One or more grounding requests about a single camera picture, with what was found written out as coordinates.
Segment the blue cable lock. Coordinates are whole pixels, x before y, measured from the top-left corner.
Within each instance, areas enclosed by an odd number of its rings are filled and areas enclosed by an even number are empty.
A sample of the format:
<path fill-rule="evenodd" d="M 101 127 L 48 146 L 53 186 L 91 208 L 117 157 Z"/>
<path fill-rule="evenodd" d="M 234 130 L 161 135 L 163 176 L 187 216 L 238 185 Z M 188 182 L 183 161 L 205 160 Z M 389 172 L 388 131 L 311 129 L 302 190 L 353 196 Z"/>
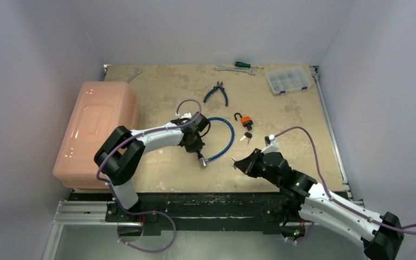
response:
<path fill-rule="evenodd" d="M 201 168 L 207 168 L 209 163 L 212 163 L 218 159 L 220 159 L 226 152 L 232 147 L 235 139 L 235 130 L 232 123 L 225 119 L 218 116 L 213 116 L 208 118 L 209 120 L 209 127 L 214 122 L 215 126 L 219 126 L 219 124 L 223 124 L 223 130 L 226 130 L 225 133 L 221 134 L 220 131 L 216 131 L 216 136 L 213 136 L 211 140 L 216 140 L 216 145 L 218 146 L 219 150 L 216 153 L 212 153 L 210 156 L 205 157 L 202 152 L 199 150 L 197 151 L 197 157 Z"/>

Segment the black-headed key bunch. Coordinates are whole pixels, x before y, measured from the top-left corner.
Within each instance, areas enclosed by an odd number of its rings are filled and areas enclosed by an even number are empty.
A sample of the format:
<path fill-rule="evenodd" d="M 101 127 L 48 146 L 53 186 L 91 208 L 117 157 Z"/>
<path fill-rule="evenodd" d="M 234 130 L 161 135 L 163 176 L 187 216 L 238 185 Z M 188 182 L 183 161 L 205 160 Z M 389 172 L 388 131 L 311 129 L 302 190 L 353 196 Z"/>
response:
<path fill-rule="evenodd" d="M 250 143 L 252 139 L 252 133 L 251 132 L 245 132 L 244 135 L 240 138 L 240 141 L 246 141 L 247 144 Z"/>

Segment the orange black padlock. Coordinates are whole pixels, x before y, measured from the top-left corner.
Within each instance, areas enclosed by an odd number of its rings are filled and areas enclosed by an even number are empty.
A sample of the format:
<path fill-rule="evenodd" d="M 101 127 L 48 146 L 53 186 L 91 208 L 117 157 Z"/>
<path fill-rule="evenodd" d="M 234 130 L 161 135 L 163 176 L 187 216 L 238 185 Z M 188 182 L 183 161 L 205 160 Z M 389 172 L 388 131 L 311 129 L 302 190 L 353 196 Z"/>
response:
<path fill-rule="evenodd" d="M 248 131 L 252 130 L 252 125 L 254 123 L 249 116 L 242 116 L 241 113 L 235 113 L 234 119 L 236 121 L 240 120 L 240 122 L 242 123 L 242 126 L 245 127 Z"/>

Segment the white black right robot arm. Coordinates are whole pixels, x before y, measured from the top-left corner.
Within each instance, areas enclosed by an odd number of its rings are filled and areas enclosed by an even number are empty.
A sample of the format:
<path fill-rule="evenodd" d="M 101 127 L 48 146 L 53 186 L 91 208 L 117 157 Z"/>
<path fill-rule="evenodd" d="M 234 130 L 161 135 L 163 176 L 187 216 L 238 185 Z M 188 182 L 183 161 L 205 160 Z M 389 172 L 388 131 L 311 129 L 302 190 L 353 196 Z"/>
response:
<path fill-rule="evenodd" d="M 369 259 L 396 259 L 404 240 L 396 215 L 370 211 L 326 191 L 316 179 L 291 168 L 280 152 L 264 154 L 255 149 L 233 166 L 278 187 L 285 196 L 282 212 L 286 219 L 300 217 L 331 229 L 362 247 Z"/>

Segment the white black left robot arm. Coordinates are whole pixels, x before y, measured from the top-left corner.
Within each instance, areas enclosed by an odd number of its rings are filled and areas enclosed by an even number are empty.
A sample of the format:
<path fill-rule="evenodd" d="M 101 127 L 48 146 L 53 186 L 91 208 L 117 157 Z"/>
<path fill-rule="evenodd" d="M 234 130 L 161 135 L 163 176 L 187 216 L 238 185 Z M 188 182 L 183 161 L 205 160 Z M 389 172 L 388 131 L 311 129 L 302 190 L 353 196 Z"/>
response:
<path fill-rule="evenodd" d="M 200 152 L 205 143 L 201 132 L 210 121 L 197 112 L 189 118 L 174 119 L 149 129 L 130 130 L 119 126 L 112 131 L 93 157 L 99 173 L 120 204 L 119 215 L 128 222 L 139 217 L 138 195 L 134 189 L 134 176 L 141 157 L 149 152 L 170 146 L 180 146 L 187 153 Z"/>

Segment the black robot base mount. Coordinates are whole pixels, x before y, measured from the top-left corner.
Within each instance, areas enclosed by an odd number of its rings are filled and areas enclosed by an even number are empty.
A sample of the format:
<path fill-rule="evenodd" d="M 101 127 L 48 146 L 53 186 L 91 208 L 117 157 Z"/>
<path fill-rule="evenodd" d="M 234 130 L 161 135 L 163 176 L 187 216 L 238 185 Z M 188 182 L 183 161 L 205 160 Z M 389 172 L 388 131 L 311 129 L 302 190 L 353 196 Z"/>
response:
<path fill-rule="evenodd" d="M 128 213 L 119 209 L 109 193 L 71 193 L 70 202 L 104 202 L 101 214 L 108 224 L 136 224 L 145 236 L 162 231 L 261 232 L 291 239 L 312 230 L 291 202 L 278 192 L 139 193 L 139 202 Z"/>

